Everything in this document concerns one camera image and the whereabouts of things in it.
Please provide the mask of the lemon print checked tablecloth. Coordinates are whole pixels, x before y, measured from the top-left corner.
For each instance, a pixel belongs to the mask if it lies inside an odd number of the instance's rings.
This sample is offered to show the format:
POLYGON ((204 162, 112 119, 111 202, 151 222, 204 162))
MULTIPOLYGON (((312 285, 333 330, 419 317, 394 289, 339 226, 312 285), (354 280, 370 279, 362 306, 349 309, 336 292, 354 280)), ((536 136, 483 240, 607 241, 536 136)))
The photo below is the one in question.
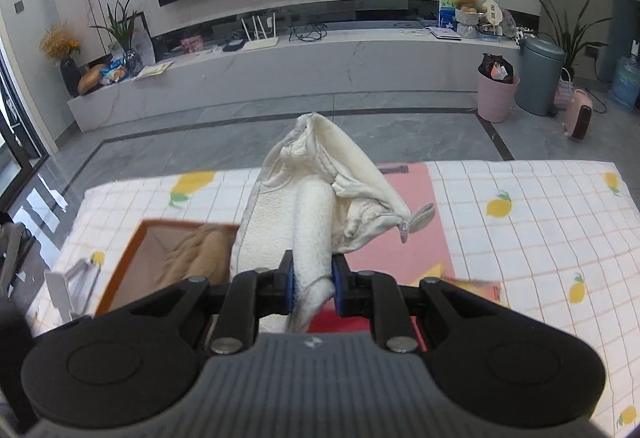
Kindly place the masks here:
MULTIPOLYGON (((594 422, 612 437, 639 427, 639 211, 615 165, 590 161, 387 164, 382 174, 412 209, 436 216, 401 242, 390 231, 348 258, 401 284, 424 276, 480 281, 500 304, 572 333, 606 370, 594 422)), ((99 305, 143 221, 242 218, 254 168, 113 181, 87 191, 50 268, 78 260, 101 271, 99 305)))

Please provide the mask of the tan braided plush yarn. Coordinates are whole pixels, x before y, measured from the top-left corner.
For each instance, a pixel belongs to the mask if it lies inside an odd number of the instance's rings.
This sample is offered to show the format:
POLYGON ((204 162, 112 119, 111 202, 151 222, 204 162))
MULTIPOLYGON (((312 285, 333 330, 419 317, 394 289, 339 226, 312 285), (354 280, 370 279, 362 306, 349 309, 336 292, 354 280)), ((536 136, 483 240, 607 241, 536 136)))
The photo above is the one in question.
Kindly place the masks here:
POLYGON ((202 276, 212 285, 227 283, 236 232, 238 228, 228 224, 203 224, 189 232, 160 265, 154 288, 161 290, 192 276, 202 276))

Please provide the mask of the pink mat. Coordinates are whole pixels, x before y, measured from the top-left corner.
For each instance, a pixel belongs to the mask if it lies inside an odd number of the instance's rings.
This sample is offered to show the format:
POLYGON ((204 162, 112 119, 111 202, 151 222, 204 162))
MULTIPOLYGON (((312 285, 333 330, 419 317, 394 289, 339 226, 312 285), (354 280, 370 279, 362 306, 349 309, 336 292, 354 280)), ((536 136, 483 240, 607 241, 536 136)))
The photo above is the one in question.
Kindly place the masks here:
POLYGON ((452 279, 454 265, 442 216, 435 212, 426 222, 422 210, 435 205, 432 176, 424 163, 385 163, 378 170, 409 209, 408 219, 388 229, 360 250, 346 255, 354 271, 377 271, 392 276, 400 285, 416 286, 426 276, 452 279))

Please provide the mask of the blue water jug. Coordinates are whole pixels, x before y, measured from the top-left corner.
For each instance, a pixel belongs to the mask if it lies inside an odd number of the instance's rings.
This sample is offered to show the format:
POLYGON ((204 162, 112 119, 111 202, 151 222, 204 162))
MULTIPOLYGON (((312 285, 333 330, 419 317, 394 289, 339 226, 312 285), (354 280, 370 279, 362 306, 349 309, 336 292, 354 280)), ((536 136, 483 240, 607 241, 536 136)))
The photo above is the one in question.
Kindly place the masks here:
POLYGON ((616 63, 610 98, 625 111, 633 111, 639 102, 639 89, 639 42, 634 40, 630 55, 616 63))

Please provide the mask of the pink small heater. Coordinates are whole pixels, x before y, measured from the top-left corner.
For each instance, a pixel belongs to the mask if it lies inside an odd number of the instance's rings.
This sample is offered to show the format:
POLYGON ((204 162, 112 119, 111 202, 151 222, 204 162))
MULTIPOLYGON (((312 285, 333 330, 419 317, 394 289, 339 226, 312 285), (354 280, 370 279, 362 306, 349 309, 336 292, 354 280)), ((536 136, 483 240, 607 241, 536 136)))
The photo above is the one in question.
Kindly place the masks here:
POLYGON ((564 136, 576 141, 586 138, 593 113, 592 100, 582 89, 576 89, 562 121, 564 136))

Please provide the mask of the dried yellow flower vase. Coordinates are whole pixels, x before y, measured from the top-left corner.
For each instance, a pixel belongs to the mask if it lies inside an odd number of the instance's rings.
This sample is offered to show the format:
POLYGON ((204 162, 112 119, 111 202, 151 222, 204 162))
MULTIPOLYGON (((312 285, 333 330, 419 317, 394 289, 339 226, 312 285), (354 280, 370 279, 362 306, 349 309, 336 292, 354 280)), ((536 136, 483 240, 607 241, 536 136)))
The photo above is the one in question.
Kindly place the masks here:
POLYGON ((80 51, 80 42, 72 29, 66 23, 51 26, 40 40, 39 49, 58 65, 68 93, 78 97, 81 74, 74 53, 80 51))

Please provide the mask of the pink waste basket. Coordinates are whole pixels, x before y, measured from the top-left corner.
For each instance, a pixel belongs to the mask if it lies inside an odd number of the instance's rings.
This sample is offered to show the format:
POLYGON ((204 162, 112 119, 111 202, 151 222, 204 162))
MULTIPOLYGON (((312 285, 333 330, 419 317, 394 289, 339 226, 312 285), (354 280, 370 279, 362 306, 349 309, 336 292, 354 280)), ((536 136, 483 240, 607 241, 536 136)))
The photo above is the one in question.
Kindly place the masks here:
POLYGON ((503 56, 483 54, 477 68, 477 114, 496 124, 508 116, 520 80, 503 56))

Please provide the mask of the grey pedal trash bin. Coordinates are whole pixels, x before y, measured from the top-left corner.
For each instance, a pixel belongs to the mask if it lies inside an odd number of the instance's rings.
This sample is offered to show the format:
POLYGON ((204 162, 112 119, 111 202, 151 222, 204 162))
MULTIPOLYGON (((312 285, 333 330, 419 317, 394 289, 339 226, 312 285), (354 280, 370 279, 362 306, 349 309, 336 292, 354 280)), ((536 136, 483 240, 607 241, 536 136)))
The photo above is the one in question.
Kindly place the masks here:
POLYGON ((549 116, 560 80, 565 51, 553 42, 525 37, 520 42, 521 62, 515 103, 526 112, 549 116))

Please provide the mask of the white wifi router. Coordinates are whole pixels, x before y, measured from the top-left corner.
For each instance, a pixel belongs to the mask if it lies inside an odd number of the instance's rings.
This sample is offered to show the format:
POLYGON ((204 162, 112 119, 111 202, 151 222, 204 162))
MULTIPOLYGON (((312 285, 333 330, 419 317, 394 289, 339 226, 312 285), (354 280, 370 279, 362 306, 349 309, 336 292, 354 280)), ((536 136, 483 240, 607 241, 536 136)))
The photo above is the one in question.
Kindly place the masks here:
POLYGON ((244 50, 252 51, 277 46, 279 36, 274 13, 265 18, 259 14, 253 14, 250 18, 242 18, 241 25, 245 35, 244 50))

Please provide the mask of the white tv console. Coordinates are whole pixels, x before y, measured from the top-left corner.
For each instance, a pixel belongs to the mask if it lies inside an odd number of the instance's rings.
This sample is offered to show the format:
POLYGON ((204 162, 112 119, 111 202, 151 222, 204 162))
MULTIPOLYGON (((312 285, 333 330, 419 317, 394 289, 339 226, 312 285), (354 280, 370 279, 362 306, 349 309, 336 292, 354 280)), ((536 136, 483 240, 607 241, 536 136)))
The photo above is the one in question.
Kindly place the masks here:
POLYGON ((123 80, 68 106, 83 132, 144 118, 274 98, 372 91, 472 91, 484 54, 514 68, 513 40, 438 39, 414 21, 332 24, 315 42, 282 33, 273 46, 171 59, 160 75, 123 80))

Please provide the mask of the teddy bear plush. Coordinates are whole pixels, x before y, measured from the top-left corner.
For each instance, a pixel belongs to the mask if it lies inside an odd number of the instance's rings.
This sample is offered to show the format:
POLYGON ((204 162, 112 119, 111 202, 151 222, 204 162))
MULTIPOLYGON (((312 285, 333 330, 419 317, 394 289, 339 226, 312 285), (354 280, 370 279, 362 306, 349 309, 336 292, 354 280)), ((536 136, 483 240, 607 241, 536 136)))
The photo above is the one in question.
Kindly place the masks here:
POLYGON ((480 0, 452 0, 454 8, 466 13, 477 13, 482 11, 482 4, 480 0))

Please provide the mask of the potted green leaf plant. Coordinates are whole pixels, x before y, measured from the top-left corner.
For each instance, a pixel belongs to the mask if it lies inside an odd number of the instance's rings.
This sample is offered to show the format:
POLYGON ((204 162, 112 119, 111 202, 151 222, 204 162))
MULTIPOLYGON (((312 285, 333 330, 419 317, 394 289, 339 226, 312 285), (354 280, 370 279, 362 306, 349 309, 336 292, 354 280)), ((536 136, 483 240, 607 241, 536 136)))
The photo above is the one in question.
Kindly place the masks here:
POLYGON ((585 14, 590 6, 591 0, 586 0, 580 8, 573 22, 570 22, 568 13, 559 13, 552 0, 537 0, 541 6, 544 16, 551 22, 553 39, 556 46, 561 48, 565 54, 563 63, 564 70, 570 77, 575 76, 575 61, 578 54, 585 48, 591 46, 601 48, 606 46, 606 42, 588 39, 589 32, 598 25, 609 24, 612 20, 610 16, 598 20, 587 20, 585 14))

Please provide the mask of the green plant in vase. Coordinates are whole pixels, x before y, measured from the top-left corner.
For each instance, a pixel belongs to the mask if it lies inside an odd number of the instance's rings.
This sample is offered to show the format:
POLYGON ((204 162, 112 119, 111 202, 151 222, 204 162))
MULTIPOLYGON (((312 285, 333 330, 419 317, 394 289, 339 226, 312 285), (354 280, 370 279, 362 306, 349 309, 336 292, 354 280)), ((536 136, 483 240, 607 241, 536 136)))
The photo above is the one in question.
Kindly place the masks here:
POLYGON ((122 48, 122 62, 130 76, 137 75, 142 69, 140 54, 134 49, 132 38, 136 29, 136 10, 128 9, 132 0, 116 0, 114 6, 107 5, 106 19, 102 24, 92 24, 91 28, 110 34, 122 48))

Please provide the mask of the orange cardboard box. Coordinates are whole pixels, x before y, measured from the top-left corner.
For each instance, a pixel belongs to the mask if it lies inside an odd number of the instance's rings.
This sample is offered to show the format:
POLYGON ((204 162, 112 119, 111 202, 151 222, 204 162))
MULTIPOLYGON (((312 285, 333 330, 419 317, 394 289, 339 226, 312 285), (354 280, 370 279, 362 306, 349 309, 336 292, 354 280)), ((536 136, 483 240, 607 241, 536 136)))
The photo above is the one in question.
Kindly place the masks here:
POLYGON ((119 259, 94 313, 107 314, 156 291, 160 265, 178 243, 203 225, 198 221, 150 219, 142 221, 119 259))

